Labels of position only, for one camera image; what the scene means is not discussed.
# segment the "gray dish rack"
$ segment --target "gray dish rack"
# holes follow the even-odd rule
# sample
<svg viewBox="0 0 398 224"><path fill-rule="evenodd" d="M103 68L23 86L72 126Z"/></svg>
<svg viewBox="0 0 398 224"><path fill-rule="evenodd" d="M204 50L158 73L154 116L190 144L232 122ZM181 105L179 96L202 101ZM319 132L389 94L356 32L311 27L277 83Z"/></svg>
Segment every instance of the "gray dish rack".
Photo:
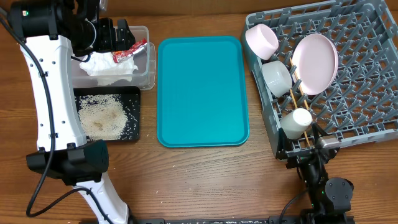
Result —
<svg viewBox="0 0 398 224"><path fill-rule="evenodd" d="M249 48L245 32L263 23L277 34L279 49L262 60ZM320 33L336 46L338 74L331 86L316 96L301 95L300 80L292 90L298 106L307 100L313 120L341 141L341 147L398 138L398 27L383 0L336 0L257 12L246 17L242 43L246 61L259 89L262 117L274 155L279 121L294 110L290 95L276 98L266 86L261 65L280 60L292 71L289 58L306 35ZM314 137L292 141L299 152L311 149Z"/></svg>

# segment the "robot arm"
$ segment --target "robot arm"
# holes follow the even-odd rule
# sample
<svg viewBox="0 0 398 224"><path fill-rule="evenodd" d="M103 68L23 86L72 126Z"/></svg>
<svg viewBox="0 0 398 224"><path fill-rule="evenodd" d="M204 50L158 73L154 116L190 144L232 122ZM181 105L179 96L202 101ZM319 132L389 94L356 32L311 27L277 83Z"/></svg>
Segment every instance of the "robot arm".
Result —
<svg viewBox="0 0 398 224"><path fill-rule="evenodd" d="M106 172L109 166L106 145L104 141L87 143L81 127L73 94L70 60L72 53L79 57L91 52L127 50L135 39L125 20L119 20L119 27L115 30L111 19L98 19L100 0L78 3L78 14L73 14L73 0L15 2L8 20L18 38L39 61L49 86L56 138L47 176L62 179L74 189L90 189L112 223L128 223L129 208L119 198ZM49 111L38 68L22 46L21 50L32 80L38 120L38 152L27 156L27 164L29 169L43 174L51 145ZM109 223L94 199L87 192L79 192L99 223Z"/></svg>
<svg viewBox="0 0 398 224"><path fill-rule="evenodd" d="M351 210L354 185L339 177L330 178L325 164L335 158L340 150L340 141L328 135L318 124L312 124L315 145L312 148L295 151L283 129L279 129L279 145L276 159L286 160L286 168L296 168L304 181L312 204L311 209L302 210L300 217L285 220L285 224L355 224L353 217L347 217Z"/></svg>

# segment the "white tissue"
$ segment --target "white tissue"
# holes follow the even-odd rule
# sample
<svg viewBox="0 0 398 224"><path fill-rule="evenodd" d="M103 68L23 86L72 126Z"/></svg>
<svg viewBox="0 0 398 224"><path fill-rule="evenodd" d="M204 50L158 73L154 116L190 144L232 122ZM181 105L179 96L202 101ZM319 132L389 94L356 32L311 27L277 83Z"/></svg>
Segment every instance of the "white tissue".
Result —
<svg viewBox="0 0 398 224"><path fill-rule="evenodd" d="M115 63L113 61L112 53L92 53L91 58L86 63L80 63L80 68L87 72L89 76L101 75L132 75L135 69L138 69L134 64L133 57L121 62ZM98 77L98 85L110 85L118 80L127 80L131 82L130 77Z"/></svg>

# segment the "plastic tray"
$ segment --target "plastic tray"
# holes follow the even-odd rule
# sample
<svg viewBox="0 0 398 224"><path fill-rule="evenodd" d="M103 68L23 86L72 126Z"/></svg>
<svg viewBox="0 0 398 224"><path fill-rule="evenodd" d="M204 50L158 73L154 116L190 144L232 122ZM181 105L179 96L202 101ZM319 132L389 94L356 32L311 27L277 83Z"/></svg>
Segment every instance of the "plastic tray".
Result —
<svg viewBox="0 0 398 224"><path fill-rule="evenodd" d="M159 46L158 73L157 137L164 146L240 145L249 137L238 39L167 39Z"/></svg>
<svg viewBox="0 0 398 224"><path fill-rule="evenodd" d="M89 76L79 66L80 62L71 61L72 66L72 82L74 88L91 88L101 86L98 81L118 80L109 86L137 86L141 90L150 90L155 85L156 74L156 53L155 46L149 42L149 32L144 26L129 27L136 41L147 39L146 50L141 54L134 56L134 64L138 66L138 70L134 70L132 74L126 75L102 75Z"/></svg>
<svg viewBox="0 0 398 224"><path fill-rule="evenodd" d="M81 110L81 101L93 95L115 95L115 100L123 105L123 110L128 117L126 126L122 135L118 139L114 136L103 136L105 141L136 141L139 139L139 122L141 113L141 93L136 86L124 87L96 87L96 88L76 88L73 89L75 94L75 103L77 112Z"/></svg>
<svg viewBox="0 0 398 224"><path fill-rule="evenodd" d="M244 33L264 23L279 39L279 50L270 61L280 60L291 69L289 57L306 35L321 33L338 50L339 70L329 89L314 97L301 96L293 87L295 98L310 112L326 132L341 141L341 147L398 138L398 54L393 40L398 27L382 0L324 1L303 6L257 12L246 17L242 43L249 69L256 79L262 101L262 116L274 154L278 147L280 119L294 109L292 99L275 98L262 77L261 60L248 47ZM295 152L313 147L305 139L292 142Z"/></svg>

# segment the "white mug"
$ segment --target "white mug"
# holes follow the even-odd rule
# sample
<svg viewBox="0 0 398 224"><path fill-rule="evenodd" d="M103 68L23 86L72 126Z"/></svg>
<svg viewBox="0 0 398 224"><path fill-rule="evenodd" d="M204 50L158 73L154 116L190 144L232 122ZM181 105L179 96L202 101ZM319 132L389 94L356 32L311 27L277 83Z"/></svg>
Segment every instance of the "white mug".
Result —
<svg viewBox="0 0 398 224"><path fill-rule="evenodd" d="M262 76L269 90L276 96L281 97L292 87L292 78L286 66L280 62L269 62L262 65Z"/></svg>
<svg viewBox="0 0 398 224"><path fill-rule="evenodd" d="M312 122L311 113L306 109L297 108L280 121L287 138L298 139Z"/></svg>
<svg viewBox="0 0 398 224"><path fill-rule="evenodd" d="M245 33L250 49L260 58L268 60L279 47L274 31L264 24L258 24Z"/></svg>

